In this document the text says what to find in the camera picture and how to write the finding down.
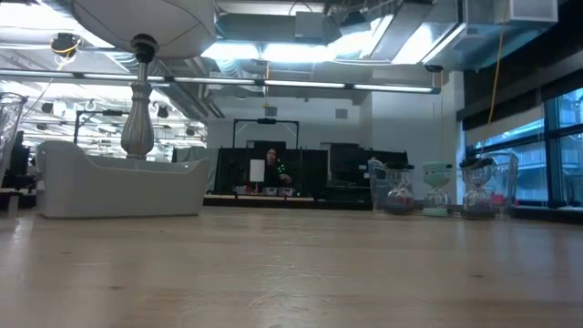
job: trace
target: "glass vessel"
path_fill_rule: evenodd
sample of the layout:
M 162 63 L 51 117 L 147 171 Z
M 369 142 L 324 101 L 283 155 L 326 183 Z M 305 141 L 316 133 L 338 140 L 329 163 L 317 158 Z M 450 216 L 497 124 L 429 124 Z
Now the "glass vessel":
M 371 197 L 373 199 L 373 211 L 386 210 L 386 195 L 391 190 L 392 182 L 389 180 L 389 169 L 379 160 L 368 161 L 369 180 L 371 183 Z
M 518 157 L 511 152 L 490 153 L 486 158 L 496 165 L 486 189 L 492 193 L 492 206 L 500 218 L 507 216 L 517 203 Z
M 450 215 L 451 199 L 444 187 L 452 175 L 452 165 L 430 162 L 423 165 L 424 182 L 431 186 L 425 196 L 423 214 L 426 216 L 446 217 Z
M 393 188 L 386 197 L 386 211 L 391 214 L 409 214 L 414 211 L 413 166 L 389 169 Z
M 9 92 L 0 93 L 0 181 L 4 180 L 25 103 L 25 97 Z
M 496 163 L 493 159 L 479 159 L 472 165 L 462 167 L 462 177 L 466 188 L 462 211 L 464 218 L 493 219 L 496 216 L 492 203 L 492 191 L 486 188 L 495 167 Z

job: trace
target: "lamp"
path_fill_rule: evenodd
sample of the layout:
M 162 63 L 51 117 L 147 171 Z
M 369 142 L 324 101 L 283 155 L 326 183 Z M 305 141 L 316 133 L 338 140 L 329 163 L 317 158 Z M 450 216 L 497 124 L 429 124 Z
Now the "lamp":
M 199 56 L 214 43 L 213 0 L 71 0 L 73 16 L 89 32 L 136 54 L 138 80 L 131 84 L 133 104 L 121 135 L 129 159 L 146 159 L 154 148 L 148 106 L 152 86 L 148 65 L 154 56 Z
M 259 193 L 259 182 L 263 182 L 265 179 L 265 160 L 263 159 L 252 159 L 249 170 L 249 181 L 255 182 L 255 194 Z

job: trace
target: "white lamp shade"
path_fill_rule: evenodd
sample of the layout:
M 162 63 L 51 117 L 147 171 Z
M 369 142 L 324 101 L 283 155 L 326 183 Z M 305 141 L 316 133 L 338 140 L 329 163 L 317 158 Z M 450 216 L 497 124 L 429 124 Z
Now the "white lamp shade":
M 71 8 L 89 32 L 130 52 L 138 34 L 152 36 L 162 58 L 199 56 L 216 39 L 214 0 L 71 0 Z
M 249 172 L 249 181 L 263 182 L 264 177 L 265 177 L 265 160 L 252 159 L 251 169 Z

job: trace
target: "table surface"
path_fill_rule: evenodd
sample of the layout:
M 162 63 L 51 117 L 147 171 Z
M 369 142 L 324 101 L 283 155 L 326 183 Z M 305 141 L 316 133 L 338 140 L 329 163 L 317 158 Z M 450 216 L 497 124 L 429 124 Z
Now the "table surface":
M 205 208 L 0 220 L 0 327 L 583 326 L 583 229 Z

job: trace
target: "glass jar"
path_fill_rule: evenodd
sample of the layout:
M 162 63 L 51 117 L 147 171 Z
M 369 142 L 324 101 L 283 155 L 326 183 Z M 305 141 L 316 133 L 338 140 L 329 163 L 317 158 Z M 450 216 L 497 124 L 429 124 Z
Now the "glass jar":
M 386 197 L 386 211 L 391 214 L 409 214 L 414 211 L 413 166 L 407 169 L 389 169 L 393 188 Z
M 25 97 L 10 92 L 0 93 L 0 183 L 4 180 L 25 103 Z
M 465 183 L 464 210 L 466 219 L 493 219 L 496 211 L 492 202 L 492 191 L 486 184 L 492 178 L 496 163 L 492 159 L 480 159 L 475 164 L 462 167 Z
M 427 195 L 425 195 L 424 215 L 439 217 L 450 215 L 451 199 L 444 187 L 451 179 L 452 167 L 451 164 L 441 162 L 431 162 L 423 165 L 424 182 L 431 187 Z

